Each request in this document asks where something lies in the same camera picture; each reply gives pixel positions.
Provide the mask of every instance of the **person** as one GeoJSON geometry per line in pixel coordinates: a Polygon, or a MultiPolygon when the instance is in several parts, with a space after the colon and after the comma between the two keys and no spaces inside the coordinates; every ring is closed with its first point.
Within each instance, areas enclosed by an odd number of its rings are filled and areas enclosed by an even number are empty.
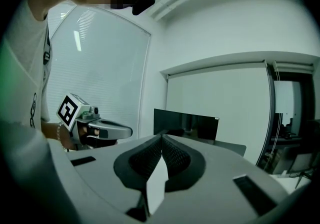
{"type": "MultiPolygon", "coordinates": [[[[1,67],[11,79],[0,82],[0,119],[41,130],[74,150],[68,130],[48,123],[46,91],[53,59],[48,12],[65,0],[22,0],[1,42],[1,67]]],[[[78,5],[105,4],[120,9],[134,0],[72,0],[78,5]]],[[[82,136],[86,127],[79,131],[82,136]]]]}

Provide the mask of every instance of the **monitor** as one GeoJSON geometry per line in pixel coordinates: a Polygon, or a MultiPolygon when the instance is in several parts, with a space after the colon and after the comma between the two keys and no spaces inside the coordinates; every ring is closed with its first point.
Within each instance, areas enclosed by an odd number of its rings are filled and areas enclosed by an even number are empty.
{"type": "Polygon", "coordinates": [[[154,109],[153,134],[214,141],[218,123],[218,117],[154,109]]]}

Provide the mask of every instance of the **roller blind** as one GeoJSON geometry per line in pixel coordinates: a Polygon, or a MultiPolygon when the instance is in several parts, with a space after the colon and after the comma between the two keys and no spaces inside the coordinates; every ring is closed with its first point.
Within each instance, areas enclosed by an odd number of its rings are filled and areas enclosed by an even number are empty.
{"type": "MultiPolygon", "coordinates": [[[[56,8],[66,13],[67,6],[56,8]]],[[[138,137],[143,73],[150,34],[108,11],[77,6],[51,39],[47,87],[51,122],[66,93],[97,106],[102,118],[122,123],[138,137]]]]}
{"type": "Polygon", "coordinates": [[[166,110],[220,118],[216,141],[246,146],[256,164],[266,141],[270,87],[264,63],[206,68],[168,79],[166,110]]]}

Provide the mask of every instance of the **white t-shirt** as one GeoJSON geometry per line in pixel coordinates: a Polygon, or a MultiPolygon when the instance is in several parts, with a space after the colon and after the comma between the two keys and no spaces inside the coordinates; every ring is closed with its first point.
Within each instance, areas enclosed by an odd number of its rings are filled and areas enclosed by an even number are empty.
{"type": "Polygon", "coordinates": [[[22,0],[0,45],[0,119],[41,130],[51,63],[48,16],[37,21],[22,0]]]}

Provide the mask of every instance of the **black rectangle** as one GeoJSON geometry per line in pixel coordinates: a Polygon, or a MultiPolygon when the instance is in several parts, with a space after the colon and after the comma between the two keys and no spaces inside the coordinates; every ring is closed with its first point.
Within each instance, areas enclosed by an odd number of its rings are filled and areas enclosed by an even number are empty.
{"type": "Polygon", "coordinates": [[[73,166],[80,166],[80,165],[83,165],[83,164],[86,164],[86,163],[90,163],[92,161],[95,161],[96,159],[92,156],[87,156],[87,157],[84,157],[84,158],[79,158],[79,159],[75,159],[75,160],[71,160],[71,164],[73,166]]]}
{"type": "Polygon", "coordinates": [[[260,216],[277,206],[248,176],[237,177],[233,181],[260,216]]]}
{"type": "Polygon", "coordinates": [[[219,118],[154,109],[153,134],[188,139],[216,139],[219,118]]]}

